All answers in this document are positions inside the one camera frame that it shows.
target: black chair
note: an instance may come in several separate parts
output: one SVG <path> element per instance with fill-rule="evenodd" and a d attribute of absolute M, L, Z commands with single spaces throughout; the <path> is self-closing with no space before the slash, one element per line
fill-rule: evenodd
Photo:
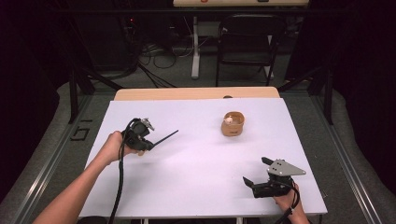
<path fill-rule="evenodd" d="M 219 25 L 216 86 L 220 64 L 259 66 L 258 72 L 270 66 L 266 74 L 268 86 L 277 46 L 285 30 L 285 20 L 274 15 L 235 14 L 225 18 Z"/>

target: wire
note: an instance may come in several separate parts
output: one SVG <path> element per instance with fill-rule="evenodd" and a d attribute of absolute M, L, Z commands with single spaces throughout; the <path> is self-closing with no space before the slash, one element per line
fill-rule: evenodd
<path fill-rule="evenodd" d="M 172 51 L 175 53 L 175 50 L 176 49 L 180 49 L 180 48 L 172 48 Z M 181 52 L 181 53 L 179 53 L 179 54 L 176 54 L 176 56 L 177 57 L 179 57 L 179 58 L 183 58 L 183 57 L 187 57 L 187 56 L 189 56 L 190 54 L 191 54 L 191 51 L 192 51 L 192 48 L 189 48 L 189 40 L 187 39 L 187 41 L 186 41 L 186 46 L 184 47 L 184 49 L 182 49 L 183 51 Z"/>
<path fill-rule="evenodd" d="M 154 57 L 153 64 L 154 64 L 154 66 L 156 66 L 157 68 L 162 68 L 162 69 L 170 68 L 170 67 L 172 67 L 173 65 L 176 64 L 176 60 L 177 60 L 177 56 L 176 56 L 176 54 L 175 54 L 174 52 L 172 52 L 172 56 L 173 56 L 173 62 L 172 62 L 171 65 L 169 65 L 169 66 L 166 66 L 166 67 L 160 67 L 160 66 L 158 66 L 157 63 L 156 63 L 156 58 L 157 58 L 157 56 Z"/>
<path fill-rule="evenodd" d="M 169 88 L 169 87 L 173 87 L 176 88 L 177 86 L 169 83 L 168 81 L 166 81 L 165 79 L 158 77 L 156 75 L 154 75 L 153 73 L 151 73 L 145 66 L 143 66 L 142 64 L 139 64 L 138 67 L 140 69 L 143 70 L 143 72 L 146 73 L 146 75 L 148 76 L 148 78 L 151 80 L 152 84 L 154 84 L 154 86 L 156 88 L 160 88 L 160 87 L 164 87 L 164 88 Z"/>
<path fill-rule="evenodd" d="M 288 185 L 288 184 L 285 184 L 285 183 L 281 183 L 281 182 L 278 182 L 278 181 L 274 181 L 274 183 L 277 183 L 277 184 L 279 184 L 279 185 L 284 185 L 284 186 L 286 186 L 286 187 L 291 188 L 291 189 L 294 190 L 293 201 L 292 201 L 292 203 L 291 203 L 290 208 L 289 208 L 288 210 L 286 210 L 285 213 L 283 214 L 283 216 L 282 216 L 280 219 L 278 219 L 278 220 L 276 221 L 276 224 L 280 224 L 280 223 L 282 223 L 283 220 L 285 220 L 290 214 L 292 214 L 294 208 L 297 207 L 298 203 L 300 202 L 300 192 L 297 190 L 297 188 L 294 187 L 294 182 L 292 182 L 292 185 L 293 185 L 293 186 Z"/>
<path fill-rule="evenodd" d="M 152 52 L 156 52 L 156 51 L 162 52 L 162 51 L 163 51 L 163 48 L 159 47 L 159 46 L 156 45 L 156 44 L 147 44 L 147 45 L 144 47 L 144 49 L 145 49 L 145 50 L 144 50 L 144 51 L 142 50 L 141 54 L 142 54 L 143 56 L 148 55 L 149 57 L 155 56 L 155 55 L 152 55 L 152 54 L 151 54 Z"/>
<path fill-rule="evenodd" d="M 132 68 L 128 68 L 125 71 L 123 71 L 122 73 L 118 74 L 118 75 L 111 75 L 111 76 L 106 76 L 104 74 L 102 74 L 103 77 L 107 78 L 108 80 L 115 80 L 115 79 L 119 79 L 122 77 L 128 77 L 129 75 L 131 75 L 134 72 L 134 69 Z"/>
<path fill-rule="evenodd" d="M 213 36 L 207 36 L 206 38 L 205 38 L 205 40 L 200 44 L 200 45 L 198 45 L 198 47 L 201 47 L 208 39 L 211 39 L 211 38 L 214 38 Z"/>
<path fill-rule="evenodd" d="M 143 65 L 149 65 L 149 62 L 151 61 L 151 57 L 148 57 L 148 62 L 143 63 L 140 59 L 139 59 L 139 63 L 143 64 Z"/>
<path fill-rule="evenodd" d="M 125 131 L 123 132 L 123 135 L 122 135 L 122 142 L 121 142 L 120 149 L 119 149 L 119 170 L 120 170 L 119 189 L 117 191 L 116 201 L 114 202 L 113 211 L 111 212 L 110 220 L 108 221 L 109 224 L 112 224 L 114 222 L 114 217 L 116 215 L 116 212 L 117 212 L 117 209 L 118 209 L 119 203 L 120 203 L 120 198 L 121 198 L 121 194 L 122 194 L 122 186 L 123 186 L 123 155 L 124 155 L 124 151 L 125 151 L 125 136 L 129 130 L 132 122 L 134 122 L 134 121 L 135 121 L 135 119 L 131 120 L 128 123 L 128 125 L 126 126 Z"/>
<path fill-rule="evenodd" d="M 193 35 L 192 35 L 191 28 L 190 28 L 190 26 L 189 26 L 189 23 L 188 23 L 187 20 L 186 20 L 186 17 L 183 17 L 183 20 L 184 20 L 184 23 L 185 23 L 186 26 L 187 26 L 187 29 L 189 29 L 190 36 L 193 36 Z M 194 42 L 191 41 L 190 52 L 188 52 L 187 54 L 184 54 L 184 55 L 179 55 L 178 57 L 187 57 L 187 56 L 189 56 L 189 55 L 193 52 L 193 50 L 194 50 Z"/>

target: white tabletop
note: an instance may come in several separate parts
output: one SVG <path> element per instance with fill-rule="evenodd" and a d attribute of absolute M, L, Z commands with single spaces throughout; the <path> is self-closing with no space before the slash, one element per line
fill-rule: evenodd
<path fill-rule="evenodd" d="M 174 7 L 306 7 L 309 0 L 174 0 Z"/>
<path fill-rule="evenodd" d="M 222 135 L 229 111 L 242 112 L 244 131 Z M 146 138 L 155 143 L 178 130 L 143 157 L 124 159 L 124 185 L 116 217 L 260 217 L 279 215 L 272 198 L 255 199 L 243 176 L 266 182 L 261 157 L 283 159 L 303 170 L 294 176 L 308 215 L 327 213 L 289 111 L 281 98 L 113 101 L 93 144 L 88 162 L 109 133 L 133 118 L 154 126 Z M 99 176 L 80 214 L 110 216 L 119 182 L 118 163 Z"/>

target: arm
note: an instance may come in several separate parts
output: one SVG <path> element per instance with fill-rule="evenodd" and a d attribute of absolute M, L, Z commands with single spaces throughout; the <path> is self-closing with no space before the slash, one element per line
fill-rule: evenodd
<path fill-rule="evenodd" d="M 298 185 L 294 183 L 294 187 L 298 190 Z M 283 212 L 288 210 L 294 199 L 294 191 L 291 190 L 287 195 L 274 197 L 276 204 L 282 209 Z M 292 224 L 309 224 L 308 218 L 303 209 L 303 204 L 301 199 L 297 206 L 294 208 L 291 215 L 288 216 L 288 219 Z"/>
<path fill-rule="evenodd" d="M 121 142 L 120 132 L 110 134 L 82 174 L 44 209 L 34 223 L 54 223 L 54 220 L 57 223 L 76 223 L 99 174 L 111 162 L 119 159 Z M 136 151 L 125 147 L 124 156 L 130 153 L 136 153 Z"/>

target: table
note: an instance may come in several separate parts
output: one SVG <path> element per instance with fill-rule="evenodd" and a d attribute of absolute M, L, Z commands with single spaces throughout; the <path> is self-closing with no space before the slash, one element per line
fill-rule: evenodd
<path fill-rule="evenodd" d="M 269 0 L 258 2 L 257 0 L 174 0 L 174 7 L 307 7 L 309 0 Z M 191 78 L 199 78 L 200 52 L 198 46 L 198 20 L 193 17 L 193 43 L 194 54 L 192 58 Z"/>
<path fill-rule="evenodd" d="M 227 95 L 233 99 L 222 99 Z M 236 137 L 220 133 L 223 112 L 229 110 L 239 110 L 246 117 L 244 131 Z M 279 216 L 281 211 L 272 198 L 254 199 L 243 182 L 242 176 L 255 183 L 266 182 L 267 165 L 261 157 L 284 159 L 305 170 L 306 175 L 293 177 L 306 203 L 305 212 L 327 213 L 276 88 L 120 90 L 110 102 L 87 164 L 108 133 L 124 129 L 128 119 L 144 116 L 156 128 L 146 136 L 152 142 L 175 129 L 179 132 L 143 157 L 124 159 L 123 193 L 116 217 Z M 118 179 L 118 165 L 113 162 L 98 177 L 80 216 L 110 214 Z"/>

